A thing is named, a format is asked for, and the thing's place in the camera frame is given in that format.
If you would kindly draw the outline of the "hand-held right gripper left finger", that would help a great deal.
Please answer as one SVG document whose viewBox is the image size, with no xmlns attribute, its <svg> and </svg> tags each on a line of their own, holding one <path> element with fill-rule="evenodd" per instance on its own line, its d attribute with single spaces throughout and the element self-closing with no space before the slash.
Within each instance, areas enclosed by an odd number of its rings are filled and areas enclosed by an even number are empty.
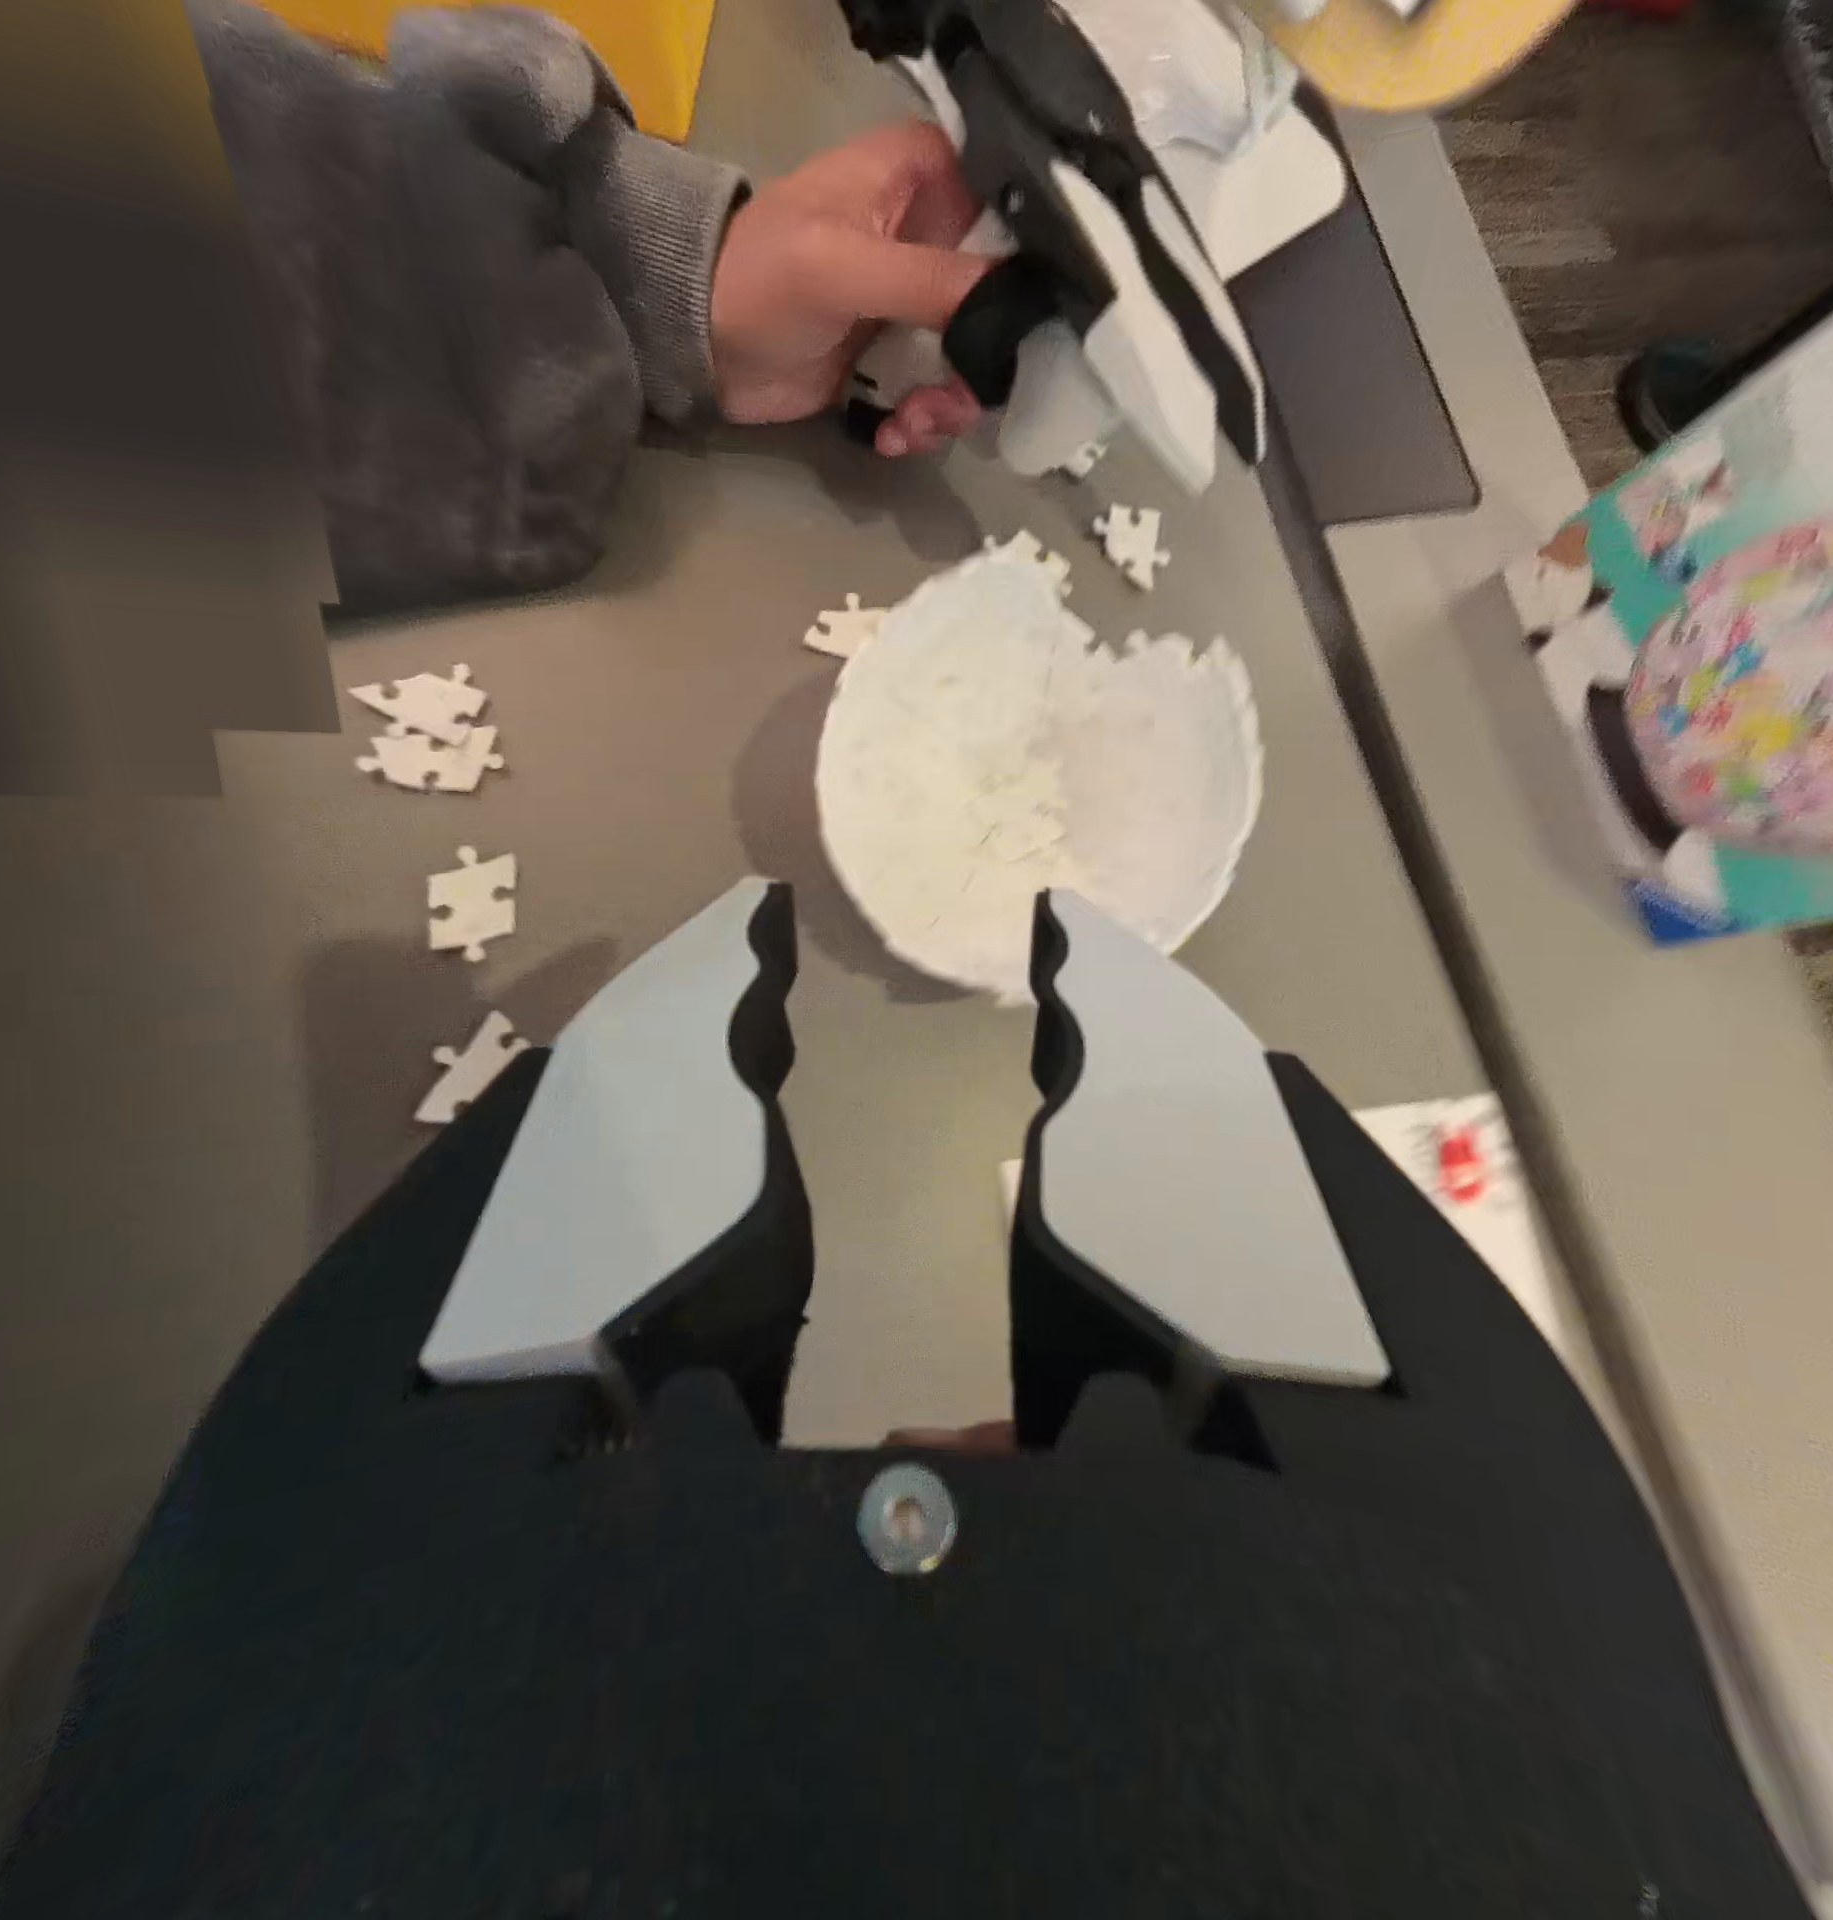
<svg viewBox="0 0 1833 1920">
<path fill-rule="evenodd" d="M 812 1293 L 782 1090 L 793 886 L 744 878 L 616 973 L 550 1047 L 423 1344 L 439 1387 L 689 1368 L 781 1406 Z"/>
</svg>

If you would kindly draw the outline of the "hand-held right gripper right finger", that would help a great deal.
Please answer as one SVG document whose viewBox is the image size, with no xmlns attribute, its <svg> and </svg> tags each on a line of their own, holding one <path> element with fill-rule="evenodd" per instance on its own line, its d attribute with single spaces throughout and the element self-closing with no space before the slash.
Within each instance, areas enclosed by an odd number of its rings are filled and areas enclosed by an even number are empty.
<svg viewBox="0 0 1833 1920">
<path fill-rule="evenodd" d="M 1270 1054 L 1160 947 L 1039 895 L 1014 1247 L 1223 1378 L 1382 1389 L 1391 1364 Z"/>
</svg>

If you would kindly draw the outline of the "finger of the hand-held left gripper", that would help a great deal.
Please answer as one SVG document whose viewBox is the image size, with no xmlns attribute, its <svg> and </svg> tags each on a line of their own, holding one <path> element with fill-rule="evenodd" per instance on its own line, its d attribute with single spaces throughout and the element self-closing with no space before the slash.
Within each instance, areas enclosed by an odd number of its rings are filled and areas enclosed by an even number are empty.
<svg viewBox="0 0 1833 1920">
<path fill-rule="evenodd" d="M 997 450 L 1039 477 L 1129 428 L 1193 495 L 1208 490 L 1234 393 L 1234 301 L 1160 170 L 1104 193 L 1052 164 L 1012 218 L 1016 267 L 1049 269 L 1051 318 L 1026 333 Z"/>
<path fill-rule="evenodd" d="M 1189 208 L 1126 120 L 1081 125 L 1085 358 L 1163 467 L 1258 467 L 1266 379 Z"/>
</svg>

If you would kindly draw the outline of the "puzzle pieces group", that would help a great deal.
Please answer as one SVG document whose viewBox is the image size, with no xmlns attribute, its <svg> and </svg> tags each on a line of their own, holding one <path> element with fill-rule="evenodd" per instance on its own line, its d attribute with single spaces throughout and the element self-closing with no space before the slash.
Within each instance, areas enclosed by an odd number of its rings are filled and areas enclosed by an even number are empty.
<svg viewBox="0 0 1833 1920">
<path fill-rule="evenodd" d="M 1101 557 L 1138 594 L 1153 590 L 1160 570 L 1170 560 L 1158 508 L 1111 500 L 1089 523 L 1089 538 Z M 1073 560 L 1030 526 L 1005 538 L 985 536 L 977 552 L 969 558 L 1030 572 L 1042 578 L 1061 609 L 1073 609 Z M 822 658 L 850 662 L 878 637 L 897 605 L 899 601 L 869 604 L 860 594 L 850 590 L 838 605 L 817 611 L 804 630 L 802 644 Z"/>
</svg>

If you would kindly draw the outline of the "partly built white puzzle ball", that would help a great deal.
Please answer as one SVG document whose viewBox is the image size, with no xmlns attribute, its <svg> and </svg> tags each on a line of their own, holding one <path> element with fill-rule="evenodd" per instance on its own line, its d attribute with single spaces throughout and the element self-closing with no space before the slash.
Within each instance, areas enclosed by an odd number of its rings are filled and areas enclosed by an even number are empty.
<svg viewBox="0 0 1833 1920">
<path fill-rule="evenodd" d="M 927 978 L 1031 999 L 1034 911 L 1065 889 L 1175 954 L 1228 895 L 1266 798 L 1260 708 L 1223 637 L 1101 641 L 1031 530 L 888 609 L 850 595 L 816 802 L 828 864 Z"/>
</svg>

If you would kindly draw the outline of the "person's left forearm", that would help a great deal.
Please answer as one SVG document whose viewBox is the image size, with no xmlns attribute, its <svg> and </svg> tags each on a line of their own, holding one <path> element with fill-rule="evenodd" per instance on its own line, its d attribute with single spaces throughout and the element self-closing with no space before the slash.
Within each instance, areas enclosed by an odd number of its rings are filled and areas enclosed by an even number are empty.
<svg viewBox="0 0 1833 1920">
<path fill-rule="evenodd" d="M 258 3 L 184 12 L 339 612 L 587 577 L 643 428 L 714 414 L 712 287 L 747 175 L 643 133 L 544 12 L 415 9 L 379 57 Z"/>
</svg>

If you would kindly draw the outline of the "colourful puzzle ball box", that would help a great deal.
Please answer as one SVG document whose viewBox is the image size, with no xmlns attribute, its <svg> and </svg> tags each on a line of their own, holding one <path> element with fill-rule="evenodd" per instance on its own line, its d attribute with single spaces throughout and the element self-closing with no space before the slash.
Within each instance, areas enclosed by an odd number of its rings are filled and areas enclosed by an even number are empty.
<svg viewBox="0 0 1833 1920">
<path fill-rule="evenodd" d="M 1833 926 L 1833 305 L 1501 578 L 1650 943 Z"/>
</svg>

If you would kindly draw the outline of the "person's left hand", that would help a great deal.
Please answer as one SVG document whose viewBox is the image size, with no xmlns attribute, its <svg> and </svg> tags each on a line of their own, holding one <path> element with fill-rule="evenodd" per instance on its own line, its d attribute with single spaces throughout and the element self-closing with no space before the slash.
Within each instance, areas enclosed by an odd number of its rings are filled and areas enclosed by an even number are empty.
<svg viewBox="0 0 1833 1920">
<path fill-rule="evenodd" d="M 947 134 L 871 129 L 759 185 L 712 275 L 712 389 L 734 427 L 833 412 L 890 327 L 943 331 L 994 263 L 965 251 L 980 203 Z"/>
</svg>

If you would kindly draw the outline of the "dark grey table flap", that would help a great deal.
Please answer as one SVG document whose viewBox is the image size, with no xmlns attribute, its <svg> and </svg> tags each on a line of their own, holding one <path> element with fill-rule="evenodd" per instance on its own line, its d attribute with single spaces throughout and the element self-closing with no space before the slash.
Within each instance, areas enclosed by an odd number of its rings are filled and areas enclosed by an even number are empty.
<svg viewBox="0 0 1833 1920">
<path fill-rule="evenodd" d="M 1356 173 L 1332 213 L 1228 292 L 1324 528 L 1480 506 L 1477 476 Z"/>
</svg>

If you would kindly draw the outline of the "yellow plastic bin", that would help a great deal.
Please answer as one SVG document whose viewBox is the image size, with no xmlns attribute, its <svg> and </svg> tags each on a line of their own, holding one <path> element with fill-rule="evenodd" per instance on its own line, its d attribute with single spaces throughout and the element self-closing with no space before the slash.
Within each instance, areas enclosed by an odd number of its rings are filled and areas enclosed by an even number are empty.
<svg viewBox="0 0 1833 1920">
<path fill-rule="evenodd" d="M 292 27 L 343 52 L 379 55 L 395 25 L 432 2 L 267 2 Z M 640 125 L 684 143 L 712 35 L 714 2 L 504 2 L 581 35 L 605 63 Z"/>
</svg>

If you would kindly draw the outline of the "black wheeled chair base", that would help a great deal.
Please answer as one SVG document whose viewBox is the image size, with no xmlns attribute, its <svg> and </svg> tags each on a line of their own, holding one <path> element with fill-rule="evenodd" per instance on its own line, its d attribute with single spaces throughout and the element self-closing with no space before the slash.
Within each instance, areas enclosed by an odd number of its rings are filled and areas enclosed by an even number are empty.
<svg viewBox="0 0 1833 1920">
<path fill-rule="evenodd" d="M 1833 282 L 1750 346 L 1730 350 L 1702 339 L 1670 339 L 1641 348 L 1613 387 L 1625 442 L 1652 454 L 1831 318 Z"/>
</svg>

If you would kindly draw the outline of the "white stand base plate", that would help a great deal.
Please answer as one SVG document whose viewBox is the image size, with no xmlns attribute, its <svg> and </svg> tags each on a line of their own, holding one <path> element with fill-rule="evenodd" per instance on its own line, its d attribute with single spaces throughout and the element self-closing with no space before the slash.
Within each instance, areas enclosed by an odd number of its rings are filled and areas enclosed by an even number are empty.
<svg viewBox="0 0 1833 1920">
<path fill-rule="evenodd" d="M 1298 105 L 1298 69 L 1241 3 L 1097 2 L 1082 15 L 1224 281 L 1341 209 L 1335 143 Z"/>
</svg>

